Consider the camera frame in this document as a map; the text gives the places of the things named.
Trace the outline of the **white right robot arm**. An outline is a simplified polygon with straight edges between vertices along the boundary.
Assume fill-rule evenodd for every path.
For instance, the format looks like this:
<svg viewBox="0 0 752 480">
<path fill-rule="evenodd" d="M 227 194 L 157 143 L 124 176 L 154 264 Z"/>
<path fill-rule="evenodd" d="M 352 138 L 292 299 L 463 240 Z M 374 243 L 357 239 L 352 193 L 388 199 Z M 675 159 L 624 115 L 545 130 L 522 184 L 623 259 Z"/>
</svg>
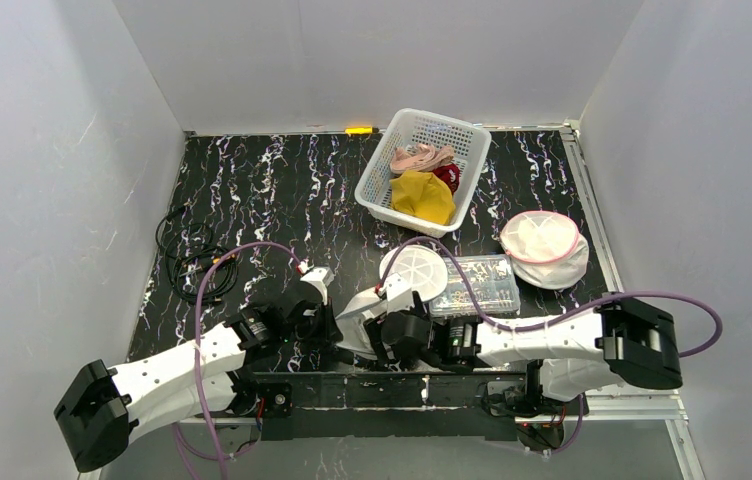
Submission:
<svg viewBox="0 0 752 480">
<path fill-rule="evenodd" d="M 487 323 L 457 317 L 440 324 L 421 304 L 390 311 L 361 293 L 338 317 L 343 346 L 385 365 L 421 361 L 454 373 L 523 362 L 526 395 L 568 402 L 625 383 L 652 390 L 682 386 L 671 314 L 623 294 L 611 294 L 559 317 Z"/>
</svg>

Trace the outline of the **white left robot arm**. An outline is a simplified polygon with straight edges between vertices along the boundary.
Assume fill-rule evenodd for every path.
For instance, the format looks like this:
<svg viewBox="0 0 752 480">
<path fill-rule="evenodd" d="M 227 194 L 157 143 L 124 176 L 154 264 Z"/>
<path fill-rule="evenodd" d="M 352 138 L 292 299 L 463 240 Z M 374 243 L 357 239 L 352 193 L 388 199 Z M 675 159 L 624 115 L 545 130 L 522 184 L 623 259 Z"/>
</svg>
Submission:
<svg viewBox="0 0 752 480">
<path fill-rule="evenodd" d="M 199 340 L 131 363 L 83 366 L 54 410 L 77 471 L 98 470 L 140 437 L 197 415 L 289 413 L 289 388 L 261 387 L 249 370 L 292 339 L 338 339 L 332 279 L 315 268 L 276 300 L 246 306 Z"/>
</svg>

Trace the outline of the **yellow bra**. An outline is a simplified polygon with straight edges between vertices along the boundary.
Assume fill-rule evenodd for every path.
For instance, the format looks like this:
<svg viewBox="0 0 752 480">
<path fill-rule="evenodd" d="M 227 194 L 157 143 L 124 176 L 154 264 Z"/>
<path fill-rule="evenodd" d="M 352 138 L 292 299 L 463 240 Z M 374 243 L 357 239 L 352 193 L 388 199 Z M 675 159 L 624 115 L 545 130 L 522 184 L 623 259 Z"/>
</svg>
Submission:
<svg viewBox="0 0 752 480">
<path fill-rule="evenodd" d="M 453 194 L 429 172 L 407 171 L 390 181 L 393 210 L 437 225 L 447 225 L 454 212 Z"/>
</svg>

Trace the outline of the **white mesh bag blue trim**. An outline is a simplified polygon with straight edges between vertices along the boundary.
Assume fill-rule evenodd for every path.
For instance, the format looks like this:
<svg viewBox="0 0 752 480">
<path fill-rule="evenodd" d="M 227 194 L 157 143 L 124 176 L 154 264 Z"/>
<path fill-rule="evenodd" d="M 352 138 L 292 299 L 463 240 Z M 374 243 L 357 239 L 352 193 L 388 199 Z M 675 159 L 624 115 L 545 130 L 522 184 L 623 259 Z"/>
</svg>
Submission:
<svg viewBox="0 0 752 480">
<path fill-rule="evenodd" d="M 447 284 L 447 268 L 444 260 L 434 250 L 410 245 L 396 247 L 385 254 L 379 264 L 381 274 L 399 274 L 417 291 L 424 305 L 439 296 Z M 376 287 L 356 294 L 335 316 L 343 339 L 337 347 L 353 352 L 369 360 L 375 360 L 374 352 L 364 331 L 363 322 L 385 313 Z"/>
</svg>

